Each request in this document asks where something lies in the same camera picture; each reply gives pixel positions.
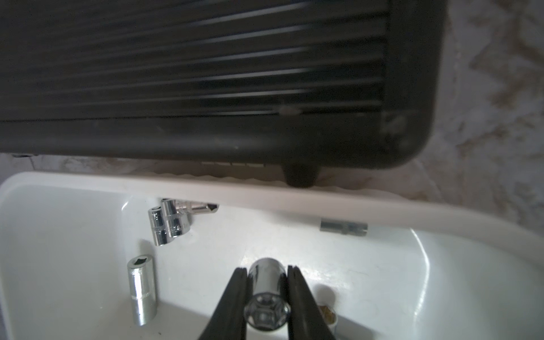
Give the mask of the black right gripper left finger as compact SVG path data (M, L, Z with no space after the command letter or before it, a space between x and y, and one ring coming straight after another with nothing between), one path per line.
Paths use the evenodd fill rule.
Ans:
M247 269L236 268L199 339L246 339Z

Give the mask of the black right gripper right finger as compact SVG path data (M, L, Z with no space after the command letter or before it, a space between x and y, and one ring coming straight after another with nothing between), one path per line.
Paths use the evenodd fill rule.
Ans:
M289 340L335 339L323 319L302 271L297 266L288 267L287 284L291 307L288 321Z

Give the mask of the lone chrome socket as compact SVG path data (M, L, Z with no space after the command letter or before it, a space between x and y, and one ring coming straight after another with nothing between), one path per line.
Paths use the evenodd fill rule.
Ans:
M365 237L368 233L368 224L341 220L321 219L320 231L341 235Z

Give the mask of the long chrome socket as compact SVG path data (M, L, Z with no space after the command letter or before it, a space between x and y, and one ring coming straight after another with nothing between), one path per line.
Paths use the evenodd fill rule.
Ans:
M141 327L157 315L154 257L145 254L130 259L127 263L127 275L133 321Z

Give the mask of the small chrome socket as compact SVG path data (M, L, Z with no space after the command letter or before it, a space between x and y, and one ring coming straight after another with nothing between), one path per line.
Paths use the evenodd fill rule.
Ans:
M161 200L162 215L170 239L187 234L191 230L191 223L185 212L179 212L174 199L163 198Z

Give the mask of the chrome socket joined pair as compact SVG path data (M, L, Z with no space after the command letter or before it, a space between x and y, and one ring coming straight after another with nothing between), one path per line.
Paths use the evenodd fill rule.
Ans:
M331 333L335 335L339 320L336 311L330 305L325 303L317 303L317 307L320 309L320 313L325 324L330 329Z

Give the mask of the small angled cluster socket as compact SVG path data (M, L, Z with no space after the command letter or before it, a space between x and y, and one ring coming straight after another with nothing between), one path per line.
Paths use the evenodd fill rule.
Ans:
M203 203L195 201L175 201L175 207L178 212L192 215L215 213L219 205L214 203Z

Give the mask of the white plastic storage box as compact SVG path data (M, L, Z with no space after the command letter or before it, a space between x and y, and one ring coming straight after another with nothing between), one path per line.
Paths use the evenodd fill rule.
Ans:
M218 204L160 247L163 198ZM368 224L365 237L321 219ZM133 321L128 262L154 257L157 315ZM543 238L491 215L371 189L27 172L1 185L10 339L197 339L237 267L297 266L340 339L542 339Z

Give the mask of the black ribbed tool case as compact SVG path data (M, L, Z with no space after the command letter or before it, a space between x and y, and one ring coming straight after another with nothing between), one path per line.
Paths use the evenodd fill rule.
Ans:
M1 151L389 169L432 130L446 1L3 1Z

